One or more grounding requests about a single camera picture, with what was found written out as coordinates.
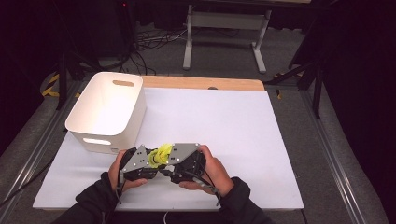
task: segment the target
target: black sleeve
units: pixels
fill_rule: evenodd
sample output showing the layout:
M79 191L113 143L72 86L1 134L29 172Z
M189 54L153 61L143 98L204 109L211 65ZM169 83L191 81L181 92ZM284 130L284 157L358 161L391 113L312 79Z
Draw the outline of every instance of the black sleeve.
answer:
M77 197L77 203L58 217L53 224L104 223L106 214L112 213L117 205L116 193L111 189L108 173L84 189Z
M219 213L234 224L272 224L271 218L253 201L249 199L250 188L248 184L238 177L233 177L233 188L220 199Z

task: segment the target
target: white tabletop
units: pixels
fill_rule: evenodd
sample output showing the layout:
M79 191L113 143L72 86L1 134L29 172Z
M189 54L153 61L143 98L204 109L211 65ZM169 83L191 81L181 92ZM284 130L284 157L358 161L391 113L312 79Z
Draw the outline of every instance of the white tabletop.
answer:
M304 208L288 153L266 91L209 91L145 88L147 111L136 145L208 145L230 176L251 188L262 209ZM66 209L100 178L115 155L90 152L68 133L38 192L33 207ZM161 174L122 195L117 210L208 211L217 199L186 190Z

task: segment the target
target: yellow cable bundle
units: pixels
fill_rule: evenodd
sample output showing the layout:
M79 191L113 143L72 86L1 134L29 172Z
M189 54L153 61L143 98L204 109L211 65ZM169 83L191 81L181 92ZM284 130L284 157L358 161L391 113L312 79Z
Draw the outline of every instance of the yellow cable bundle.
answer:
M166 165L169 154L171 154L172 144L165 143L159 148L152 150L148 154L148 164L151 168L158 168L159 165Z

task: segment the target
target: gray carpet floor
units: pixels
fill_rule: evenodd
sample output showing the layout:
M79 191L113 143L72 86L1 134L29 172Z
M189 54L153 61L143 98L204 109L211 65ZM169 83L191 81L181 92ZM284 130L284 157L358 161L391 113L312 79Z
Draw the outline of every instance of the gray carpet floor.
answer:
M299 31L268 29L262 44L262 57L267 73L258 73L254 56L250 47L256 38L252 31L210 30L194 31L191 69L182 69L185 40L180 38L159 49L139 51L145 59L147 67L156 71L158 76L185 77L231 77L270 80L278 72L288 71L288 65L298 46L304 38ZM143 64L136 55L133 59ZM103 65L114 63L112 59L102 60ZM144 69L137 69L129 60L122 72L141 74ZM356 223L348 213L343 194L334 179L334 175L325 157L324 148L315 122L320 122L328 136L334 155L340 161L349 184L353 189L355 200L359 205L365 223L388 223L370 181L361 170L353 152L338 123L332 104L325 89L322 91L320 103L320 120L313 120L310 107L304 104L302 92L293 85L296 78L290 78L276 86L265 86L276 114L290 162L304 202L304 211L308 223L333 224ZM279 99L276 90L281 93ZM20 134L15 138L7 151L0 158L3 171L0 180L0 198L7 195L20 169L31 156L32 150L45 131L50 119L56 113L57 98L46 97L42 106L33 114ZM56 154L63 141L64 120L62 115L59 125L53 131L46 152L43 154L37 171ZM62 211L42 211L32 208L35 196L41 186L45 174L41 175L21 194L18 204L4 220L4 223L50 223ZM300 211L267 211L276 223L304 223Z

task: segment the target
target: bin handle hole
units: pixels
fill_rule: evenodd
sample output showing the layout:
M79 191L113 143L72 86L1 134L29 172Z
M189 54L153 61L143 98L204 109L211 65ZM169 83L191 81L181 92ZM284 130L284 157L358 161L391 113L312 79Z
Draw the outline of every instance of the bin handle hole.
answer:
M92 139L92 138L82 138L82 140L84 140L84 142L86 143L93 143L93 144L107 145L107 146L111 145L111 143L106 140Z
M115 85L134 87L134 83L130 81L113 80Z

